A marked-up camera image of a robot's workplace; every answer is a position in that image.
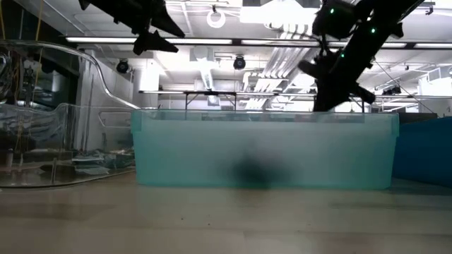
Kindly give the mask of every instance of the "robotic arm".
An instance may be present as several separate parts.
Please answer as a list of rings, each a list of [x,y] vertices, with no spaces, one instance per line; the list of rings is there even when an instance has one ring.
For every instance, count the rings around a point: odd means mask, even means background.
[[[424,0],[361,0],[352,5],[343,0],[324,1],[312,32],[321,37],[322,50],[315,64],[301,61],[301,71],[314,77],[318,88],[314,111],[328,111],[358,96],[373,103],[375,95],[356,82],[389,36],[403,36],[401,20]],[[347,46],[333,53],[326,35],[338,40],[351,35]]]
[[[123,23],[132,29],[138,39],[133,52],[140,55],[146,50],[178,52],[178,49],[162,38],[158,31],[149,32],[149,28],[159,28],[177,37],[185,37],[181,28],[171,19],[165,6],[165,0],[79,0],[82,10],[90,4],[113,17],[113,21]]]

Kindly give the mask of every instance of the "fluorescent light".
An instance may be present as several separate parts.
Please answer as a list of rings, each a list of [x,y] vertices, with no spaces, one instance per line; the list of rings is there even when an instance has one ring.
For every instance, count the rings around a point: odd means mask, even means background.
[[[238,92],[237,95],[274,96],[271,92]]]
[[[221,44],[221,45],[232,44],[232,40],[227,40],[227,39],[167,38],[166,40],[172,44]]]
[[[148,94],[159,94],[159,95],[182,95],[184,92],[182,91],[140,91],[142,93]]]
[[[429,49],[440,49],[447,48],[452,49],[452,43],[417,43],[415,48],[429,48]]]
[[[406,43],[402,43],[402,42],[387,42],[383,44],[383,49],[384,48],[404,48],[407,44]]]
[[[172,44],[232,44],[232,40],[228,39],[179,39],[179,38],[165,38]],[[112,44],[133,44],[136,37],[67,37],[68,42],[74,43],[112,43]]]
[[[329,42],[328,45],[330,45],[330,47],[345,47],[347,46],[348,42]],[[382,48],[404,48],[407,44],[406,43],[402,43],[402,42],[387,42],[384,43]]]
[[[267,45],[267,46],[293,46],[293,47],[318,47],[316,41],[309,40],[242,40],[243,45]]]
[[[67,37],[68,42],[74,43],[134,43],[136,38],[133,37]]]
[[[165,1],[168,5],[180,5],[180,4],[186,4],[186,5],[212,5],[215,4],[216,6],[229,6],[229,2],[227,1],[199,1],[199,0],[193,0],[193,1]]]
[[[315,97],[317,95],[313,95],[313,94],[280,94],[280,96],[296,96],[296,97]]]
[[[329,42],[330,47],[345,47],[348,42]]]

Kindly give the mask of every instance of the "ceiling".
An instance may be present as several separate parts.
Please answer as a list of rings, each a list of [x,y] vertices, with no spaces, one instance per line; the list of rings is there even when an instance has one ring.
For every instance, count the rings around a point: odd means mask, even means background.
[[[16,0],[31,13],[38,14],[40,1],[38,0]],[[42,19],[46,23],[68,36],[115,36],[130,37],[130,29],[125,25],[116,25],[112,17],[104,14],[101,10],[90,6],[82,11],[78,0],[44,0]],[[276,38],[277,32],[269,30],[263,24],[241,23],[239,12],[242,1],[229,1],[229,6],[218,4],[218,10],[224,11],[225,24],[221,28],[212,28],[206,21],[211,7],[192,6],[178,4],[173,1],[167,4],[169,14],[187,37],[227,37],[227,38]],[[404,21],[404,40],[422,40],[426,42],[452,42],[452,6],[439,5],[440,8],[426,16],[424,10],[416,10]],[[265,47],[212,47],[214,52],[230,54],[231,58],[222,57],[220,67],[212,70],[214,79],[242,80],[245,71],[235,71],[232,68],[233,57],[236,54],[245,55],[247,66],[251,69],[263,69],[267,61],[272,57],[273,49]],[[131,52],[129,45],[105,45],[103,52],[98,56],[106,56],[109,60],[119,52]],[[195,68],[187,64],[189,60],[190,47],[179,47],[179,53],[156,52],[157,59],[165,73],[160,80],[165,85],[172,83],[192,83],[193,80],[201,78],[201,74]],[[383,50],[376,55],[376,61],[388,73],[384,73],[380,66],[374,66],[367,70],[359,82],[368,89],[383,84],[391,78],[402,78],[403,85],[411,92],[416,90],[416,78],[422,75],[417,69],[429,70],[433,64],[452,63],[452,51],[417,51],[417,50]]]

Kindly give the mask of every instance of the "ceiling pipe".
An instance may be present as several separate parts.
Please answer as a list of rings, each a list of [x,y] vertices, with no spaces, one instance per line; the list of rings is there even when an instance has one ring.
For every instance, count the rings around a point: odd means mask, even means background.
[[[294,29],[296,34],[294,35],[293,39],[294,40],[302,39],[302,36],[308,33],[308,28],[309,28],[308,25],[296,26]],[[290,57],[288,58],[288,60],[285,62],[283,66],[281,66],[281,69],[278,71],[277,76],[281,78],[286,78],[289,75],[289,73],[296,67],[298,61],[301,60],[299,59],[299,55],[303,51],[304,49],[301,48],[293,49],[292,53],[289,53]]]
[[[192,37],[194,37],[195,34],[193,34],[193,28],[191,27],[191,23],[190,23],[190,20],[189,20],[189,15],[188,15],[187,12],[186,12],[186,4],[185,4],[185,3],[186,3],[185,1],[182,1],[182,2],[181,2],[182,13],[184,14],[184,17],[185,17],[185,23],[186,23],[187,28],[189,29],[190,35],[191,35]]]

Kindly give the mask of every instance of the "ventilation duct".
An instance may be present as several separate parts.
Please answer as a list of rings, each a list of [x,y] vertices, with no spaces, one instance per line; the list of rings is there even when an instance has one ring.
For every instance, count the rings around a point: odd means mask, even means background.
[[[240,22],[310,24],[319,8],[320,1],[317,0],[244,0]]]
[[[299,40],[303,34],[309,31],[308,25],[286,24],[282,27],[284,32],[280,39],[286,40]],[[282,84],[282,81],[287,80],[289,74],[297,67],[298,62],[305,57],[307,52],[309,52],[308,49],[275,48],[261,74],[262,78],[257,81],[254,92],[275,92],[276,88],[278,88],[276,92],[286,90],[288,83]],[[268,98],[250,99],[250,105],[247,105],[246,109],[260,109],[267,101]]]
[[[198,62],[198,69],[201,72],[201,78],[206,90],[215,90],[212,78],[212,65],[214,63],[213,49],[206,46],[197,46],[190,49],[190,61]],[[220,98],[217,96],[208,96],[209,106],[220,106]]]

